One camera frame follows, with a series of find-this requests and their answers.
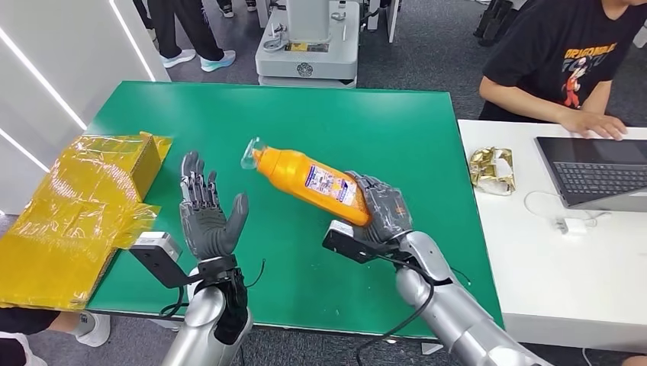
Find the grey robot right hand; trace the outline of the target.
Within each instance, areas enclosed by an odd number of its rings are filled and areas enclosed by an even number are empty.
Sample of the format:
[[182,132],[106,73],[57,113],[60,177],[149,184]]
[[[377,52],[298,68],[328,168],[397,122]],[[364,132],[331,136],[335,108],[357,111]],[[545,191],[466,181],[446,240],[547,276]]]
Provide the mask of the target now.
[[355,171],[347,171],[346,174],[357,183],[369,212],[369,222],[356,226],[360,239],[386,243],[412,230],[412,216],[399,188]]

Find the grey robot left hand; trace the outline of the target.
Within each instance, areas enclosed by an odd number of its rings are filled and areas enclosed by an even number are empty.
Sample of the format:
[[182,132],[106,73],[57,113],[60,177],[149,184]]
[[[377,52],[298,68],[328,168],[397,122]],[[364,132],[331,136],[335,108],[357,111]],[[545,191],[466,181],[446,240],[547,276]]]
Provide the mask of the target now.
[[179,204],[187,246],[197,260],[233,254],[249,214],[249,199],[239,193],[232,211],[226,215],[220,205],[215,171],[204,173],[204,160],[198,152],[184,155],[181,165]]

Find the person's right hand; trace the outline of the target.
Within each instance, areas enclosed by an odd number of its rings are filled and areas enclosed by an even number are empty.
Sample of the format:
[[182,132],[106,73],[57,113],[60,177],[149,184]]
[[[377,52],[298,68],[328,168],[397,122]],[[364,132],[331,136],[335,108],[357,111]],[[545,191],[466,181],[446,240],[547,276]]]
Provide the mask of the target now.
[[557,116],[557,122],[584,138],[596,133],[605,139],[621,140],[627,134],[625,124],[618,118],[588,111],[567,109]]

